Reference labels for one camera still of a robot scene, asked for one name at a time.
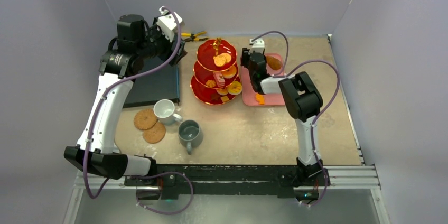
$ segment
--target red plate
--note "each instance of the red plate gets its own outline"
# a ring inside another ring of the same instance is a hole
[[[237,77],[236,81],[241,82],[241,79],[239,77]],[[218,94],[216,92],[216,89],[207,88],[206,86],[199,83],[194,76],[191,78],[190,86],[191,86],[191,89],[193,89],[194,96],[198,100],[200,100],[201,102],[203,102],[205,104],[210,104],[210,105],[225,104],[225,103],[233,100],[236,97],[234,95],[227,94],[227,97],[229,98],[229,100],[226,102],[223,102],[221,100],[222,95]]]
[[[229,86],[230,84],[232,84],[232,82],[235,81],[235,79],[238,77],[239,71],[238,71],[238,67],[235,66],[235,68],[237,69],[237,73],[235,74],[235,76],[233,76],[230,79],[226,79],[224,78],[224,80],[226,81],[226,83],[224,83],[223,88]],[[205,69],[204,67],[202,67],[199,63],[195,63],[194,64],[194,76],[196,77],[196,79],[198,80],[199,83],[201,83],[202,85],[204,85],[205,87],[207,87],[206,83],[209,80],[213,80],[214,81],[214,76],[213,76],[213,72],[211,71],[207,71],[207,69]]]
[[[232,60],[230,60],[229,63],[225,64],[222,67],[217,67],[214,64],[213,60],[213,57],[216,55],[216,50],[213,48],[214,41],[215,40],[207,40],[205,43],[199,46],[198,51],[196,52],[198,62],[201,66],[209,71],[225,71],[237,62],[237,50],[227,41],[221,40],[221,43],[218,46],[218,54],[229,53],[230,56],[232,56]]]

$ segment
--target red tiered serving stand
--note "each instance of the red tiered serving stand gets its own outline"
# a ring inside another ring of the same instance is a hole
[[[213,57],[217,54],[228,53],[231,56],[231,60],[229,63],[225,64],[222,67],[218,67],[214,64]],[[222,95],[218,94],[217,89],[219,88],[227,88],[234,81],[238,81],[241,83],[241,79],[239,77],[239,70],[237,66],[237,51],[235,47],[230,45],[227,41],[216,39],[216,40],[208,40],[199,46],[197,52],[197,61],[194,64],[193,71],[194,76],[191,78],[191,89],[193,90],[194,96],[200,100],[201,102],[209,105],[219,105],[225,104],[231,100],[233,100],[236,96],[232,94],[227,94],[228,100],[221,98]],[[214,81],[214,73],[215,72],[224,72],[231,67],[236,68],[236,74],[230,78],[225,79],[224,86],[218,87],[209,87],[207,86],[207,81]]]

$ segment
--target three-tiered tray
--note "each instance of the three-tiered tray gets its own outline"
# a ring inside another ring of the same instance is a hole
[[[210,105],[225,104],[242,91],[235,47],[217,38],[199,46],[191,88],[194,96]]]

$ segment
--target gold handle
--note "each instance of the gold handle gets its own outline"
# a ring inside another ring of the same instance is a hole
[[[221,38],[216,38],[215,41],[213,42],[213,48],[216,51],[215,56],[218,55],[218,47],[221,44]]]

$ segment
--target cup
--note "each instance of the cup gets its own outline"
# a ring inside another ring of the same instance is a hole
[[[186,152],[190,155],[193,153],[193,148],[198,147],[204,138],[198,123],[193,120],[182,122],[178,128],[178,135],[181,144],[186,147]]]
[[[162,99],[154,105],[154,114],[164,125],[171,125],[174,122],[182,121],[182,117],[174,113],[174,103],[168,99]]]

